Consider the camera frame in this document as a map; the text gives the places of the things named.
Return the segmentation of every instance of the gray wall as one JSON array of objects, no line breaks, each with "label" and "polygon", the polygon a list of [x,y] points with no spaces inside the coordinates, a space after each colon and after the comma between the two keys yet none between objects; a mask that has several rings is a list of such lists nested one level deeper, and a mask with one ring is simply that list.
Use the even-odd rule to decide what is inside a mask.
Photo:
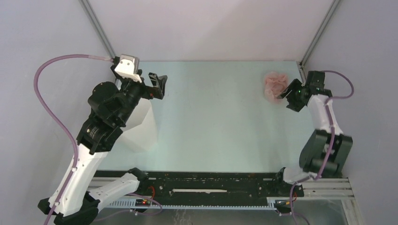
[{"label": "gray wall", "polygon": [[[354,83],[352,98],[335,101],[340,127],[354,146],[344,168],[366,224],[397,224],[398,1],[344,0],[307,70],[332,69]],[[346,82],[327,74],[334,95]]]},{"label": "gray wall", "polygon": [[90,3],[117,54],[131,52],[142,61],[246,61],[300,60],[332,1]]},{"label": "gray wall", "polygon": [[[106,56],[77,0],[0,1],[0,224],[43,224],[37,206],[52,195],[72,156],[72,145],[33,91],[37,68],[56,56]],[[90,108],[87,98],[112,80],[110,63],[57,62],[44,70],[39,89],[50,108],[77,135]]]}]

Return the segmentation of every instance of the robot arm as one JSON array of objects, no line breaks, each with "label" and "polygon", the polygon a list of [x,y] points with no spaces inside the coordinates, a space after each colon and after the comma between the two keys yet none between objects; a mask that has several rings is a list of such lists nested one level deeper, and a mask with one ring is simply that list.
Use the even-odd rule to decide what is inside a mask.
[{"label": "robot arm", "polygon": [[[88,225],[98,212],[109,203],[128,193],[136,192],[146,175],[137,168],[129,170],[121,178],[94,190],[87,191],[101,161],[111,151],[122,134],[134,108],[141,98],[163,99],[167,76],[150,73],[153,87],[147,87],[138,70],[139,59],[128,55],[116,57],[111,67],[116,78],[122,81],[120,90],[112,82],[98,84],[88,99],[91,106],[89,118],[78,136],[78,163],[72,168],[73,159],[55,193],[39,202],[38,207],[48,214],[56,205],[56,225]],[[59,202],[55,199],[70,171],[72,176]]]},{"label": "robot arm", "polygon": [[[324,88],[324,81],[324,72],[310,71],[306,83],[302,84],[298,79],[295,79],[279,96],[279,98],[287,99],[289,103],[287,108],[299,112],[304,106],[307,106],[311,113],[315,130],[301,151],[299,158],[299,166],[304,172],[319,172],[331,139],[325,101],[332,96],[332,93]],[[332,100],[327,105],[333,119],[335,139],[332,153],[328,158],[322,177],[338,177],[341,175],[341,170],[352,147],[352,138],[344,135],[338,126],[332,108]]]}]

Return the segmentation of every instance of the red wire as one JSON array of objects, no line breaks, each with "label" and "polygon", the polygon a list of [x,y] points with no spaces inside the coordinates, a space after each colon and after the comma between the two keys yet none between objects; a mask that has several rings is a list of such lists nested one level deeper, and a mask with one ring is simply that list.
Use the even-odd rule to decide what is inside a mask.
[{"label": "red wire", "polygon": [[295,200],[297,200],[297,194],[296,194],[296,192],[294,193],[294,200],[292,201],[292,202],[294,202]]},{"label": "red wire", "polygon": [[149,186],[150,189],[152,189],[152,197],[151,199],[153,199],[155,197],[155,188],[153,186]]}]

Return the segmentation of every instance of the cable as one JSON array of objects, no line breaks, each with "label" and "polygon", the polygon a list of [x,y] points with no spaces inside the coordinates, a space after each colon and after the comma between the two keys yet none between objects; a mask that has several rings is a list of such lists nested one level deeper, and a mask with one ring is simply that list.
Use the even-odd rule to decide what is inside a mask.
[{"label": "cable", "polygon": [[[38,90],[38,78],[40,76],[40,73],[43,71],[44,68],[46,68],[48,65],[50,65],[53,62],[56,61],[60,61],[60,60],[64,60],[64,59],[71,59],[71,58],[89,58],[89,59],[93,59],[93,60],[103,60],[103,61],[110,61],[112,62],[113,59],[111,58],[105,58],[105,57],[100,57],[100,56],[92,56],[92,55],[83,55],[83,54],[73,54],[73,55],[64,55],[64,56],[59,56],[56,58],[53,58],[45,63],[43,63],[36,71],[35,77],[33,79],[33,87],[36,93],[36,96],[38,97],[38,100],[40,101],[41,105],[44,107],[44,109],[47,111],[47,113],[55,120],[55,122],[63,129],[63,131],[66,133],[66,135],[68,136],[69,140],[72,142],[72,146],[73,146],[73,163],[72,163],[72,169],[76,168],[77,165],[77,158],[78,158],[78,152],[77,152],[77,144],[75,139],[73,138],[72,134],[69,132],[69,130],[66,128],[66,126],[55,116],[55,114],[53,113],[53,111],[51,111],[51,109],[47,106],[47,104],[45,103],[43,97],[40,94],[40,91]],[[63,183],[63,185],[61,186],[61,189],[54,201],[53,206],[50,209],[50,212],[47,215],[46,220],[44,221],[44,225],[47,225],[48,222],[50,221],[50,217],[53,214],[56,205],[59,204],[59,200],[62,197],[63,192],[65,191],[66,186],[68,185],[70,179],[72,178],[73,175],[73,171],[70,170],[68,176],[66,177],[65,182]]]},{"label": "cable", "polygon": [[325,166],[326,166],[326,164],[327,164],[327,162],[328,162],[328,159],[329,159],[330,153],[332,152],[333,144],[334,144],[334,141],[335,141],[335,135],[336,135],[336,134],[335,134],[335,127],[334,127],[334,123],[333,123],[332,113],[331,113],[331,111],[330,111],[330,109],[329,109],[329,105],[327,105],[327,104],[328,104],[328,102],[329,102],[330,100],[332,100],[332,99],[347,99],[347,98],[350,98],[350,97],[354,94],[354,85],[352,84],[352,82],[350,81],[350,79],[348,79],[346,76],[344,76],[343,74],[341,74],[341,73],[339,73],[339,72],[337,72],[337,71],[334,71],[334,70],[323,70],[322,72],[324,72],[324,73],[334,73],[334,74],[337,74],[337,75],[341,76],[342,78],[344,78],[344,79],[350,84],[351,93],[350,93],[349,95],[347,95],[347,96],[329,97],[329,98],[326,99],[326,101],[325,101],[325,103],[324,103],[325,109],[326,109],[326,114],[328,115],[329,124],[330,124],[330,132],[331,132],[330,143],[329,143],[328,150],[326,151],[325,158],[323,159],[322,166],[320,167],[319,172],[318,172],[318,174],[316,175],[316,177],[314,178],[314,177],[308,176],[308,177],[306,177],[306,178],[303,178],[303,179],[301,179],[301,180],[296,181],[296,182],[291,186],[290,195],[289,195],[290,207],[291,207],[291,216],[293,217],[294,222],[296,223],[296,225],[297,225],[297,219],[296,219],[296,217],[295,217],[296,215],[302,217],[308,224],[309,224],[309,222],[308,222],[307,218],[305,218],[304,215],[295,213],[295,212],[293,211],[293,201],[292,201],[292,199],[293,199],[293,197],[292,197],[292,195],[293,195],[293,189],[294,189],[294,187],[295,187],[297,184],[302,183],[302,182],[304,182],[304,181],[306,181],[306,180],[309,180],[310,178],[313,178],[313,180],[318,180],[318,179],[322,176],[323,170],[325,169]]},{"label": "cable", "polygon": [[[130,193],[130,194],[128,194],[128,195],[132,195],[132,196],[136,196],[136,197],[140,197],[140,198],[142,198],[142,199],[145,199],[145,196],[138,195],[138,194],[135,194],[135,193]],[[115,213],[112,213],[112,214],[109,215],[109,216],[96,219],[96,220],[94,220],[94,222],[99,222],[99,221],[102,221],[102,220],[106,220],[106,219],[109,219],[109,218],[111,218],[111,217],[113,217],[113,216],[115,216],[115,215],[118,215],[118,214],[120,214],[120,213],[125,213],[125,212],[134,212],[135,214],[140,214],[140,215],[144,215],[144,216],[154,216],[154,215],[157,215],[157,214],[159,214],[159,213],[161,213],[161,212],[163,211],[163,206],[162,206],[159,202],[157,202],[157,201],[154,200],[153,198],[152,198],[150,201],[153,202],[153,203],[155,203],[155,204],[157,204],[157,205],[159,205],[159,207],[160,207],[161,210],[159,210],[158,212],[154,212],[154,213],[142,213],[142,212],[134,211],[134,210],[132,210],[132,209],[130,209],[130,210],[121,210],[121,211],[117,211],[117,212],[115,212]]]},{"label": "cable", "polygon": [[153,186],[149,186],[150,189],[152,189],[152,198],[153,199],[155,197],[155,188]]},{"label": "cable", "polygon": [[295,202],[297,200],[297,193],[294,193],[294,200],[292,202]]},{"label": "cable", "polygon": [[[128,194],[128,195],[132,195],[132,196],[135,196],[135,197],[140,197],[140,198],[145,199],[144,196],[138,195],[138,194],[136,194],[136,193],[130,193],[130,194]],[[157,201],[154,200],[154,199],[151,199],[150,201],[153,202],[153,203],[155,203],[155,204],[157,204],[157,205],[159,205],[159,207],[160,207],[161,210],[159,210],[158,212],[154,212],[154,213],[142,213],[142,212],[136,212],[136,211],[134,211],[134,212],[137,213],[137,214],[145,215],[145,216],[154,216],[154,215],[157,215],[157,214],[159,214],[159,213],[161,213],[161,212],[163,211],[163,206],[162,206],[159,202],[157,202]]]}]

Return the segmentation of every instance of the pink plush toy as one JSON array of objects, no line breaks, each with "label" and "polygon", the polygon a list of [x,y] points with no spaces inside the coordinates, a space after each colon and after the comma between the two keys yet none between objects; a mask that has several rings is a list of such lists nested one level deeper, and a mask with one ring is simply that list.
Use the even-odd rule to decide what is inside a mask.
[{"label": "pink plush toy", "polygon": [[280,74],[278,72],[271,72],[265,75],[264,84],[265,98],[272,103],[281,103],[282,99],[277,99],[276,97],[289,85],[287,75]]}]

